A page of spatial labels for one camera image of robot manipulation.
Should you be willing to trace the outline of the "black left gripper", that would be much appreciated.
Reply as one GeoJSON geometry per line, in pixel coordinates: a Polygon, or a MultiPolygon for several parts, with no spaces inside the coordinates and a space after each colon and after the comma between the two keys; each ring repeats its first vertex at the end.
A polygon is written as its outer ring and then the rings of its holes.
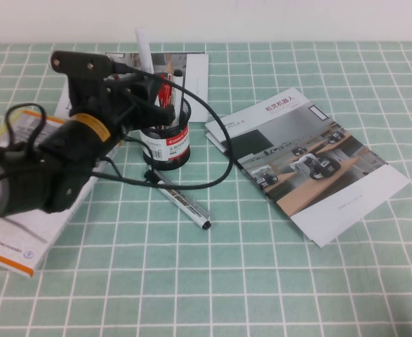
{"type": "Polygon", "coordinates": [[[161,85],[159,80],[141,75],[71,76],[70,143],[116,145],[125,130],[171,125],[174,106],[157,106],[161,85]],[[145,92],[149,103],[144,102],[145,92]]]}

